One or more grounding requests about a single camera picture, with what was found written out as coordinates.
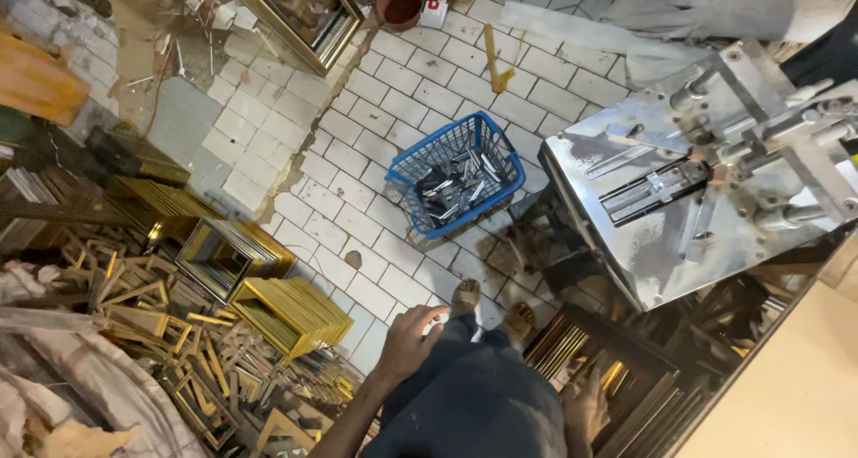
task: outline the wooden frame piece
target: wooden frame piece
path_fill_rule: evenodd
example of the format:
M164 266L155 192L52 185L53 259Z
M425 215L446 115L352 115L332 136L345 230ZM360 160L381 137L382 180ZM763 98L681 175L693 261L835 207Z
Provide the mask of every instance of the wooden frame piece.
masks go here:
M271 435L277 428L285 431L301 448L307 451L312 450L316 446L316 440L298 427L297 424L293 423L292 420L288 419L279 409L273 408L268 420L265 421L263 431L259 433L257 445L251 452L250 458L259 458L259 455L265 449L265 445L268 444L269 438L271 438Z

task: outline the foot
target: foot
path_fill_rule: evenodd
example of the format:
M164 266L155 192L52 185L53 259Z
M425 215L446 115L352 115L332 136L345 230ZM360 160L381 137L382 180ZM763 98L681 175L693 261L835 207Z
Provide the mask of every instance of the foot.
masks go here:
M534 311L530 306L526 303L517 303L506 313L504 321L500 323L498 329L506 332L506 335L509 336L509 343L513 347L521 348L524 338L530 333L534 322Z
M463 280L453 291L450 300L450 318L462 314L473 314L479 303L479 282L469 278Z

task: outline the hand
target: hand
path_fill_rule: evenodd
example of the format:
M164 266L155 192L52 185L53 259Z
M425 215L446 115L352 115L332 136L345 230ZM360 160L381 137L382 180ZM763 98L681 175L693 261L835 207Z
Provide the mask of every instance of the hand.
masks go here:
M576 393L570 382L560 392L560 403L563 405L563 415L566 421L566 433L573 439L585 440L588 445L595 440L599 432L611 417L607 413L607 399L599 380L601 372L596 365L590 372L587 387Z
M419 305L397 315L372 374L392 390L417 372L441 337L444 324L435 324L425 337L423 328L431 321L439 321L441 315L449 311L444 305Z

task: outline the cloth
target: cloth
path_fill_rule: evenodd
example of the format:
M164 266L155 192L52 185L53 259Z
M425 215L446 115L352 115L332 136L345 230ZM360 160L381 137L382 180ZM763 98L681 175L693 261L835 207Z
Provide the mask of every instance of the cloth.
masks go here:
M445 323L421 368L384 402L365 458L564 458L557 391L498 329L470 342L476 317Z

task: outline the stainless steel machine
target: stainless steel machine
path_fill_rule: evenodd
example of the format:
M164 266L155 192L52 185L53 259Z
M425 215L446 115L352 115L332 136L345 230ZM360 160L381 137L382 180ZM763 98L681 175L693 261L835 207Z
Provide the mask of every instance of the stainless steel machine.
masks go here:
M741 41L542 144L569 224L638 310L858 217L858 81L796 89Z

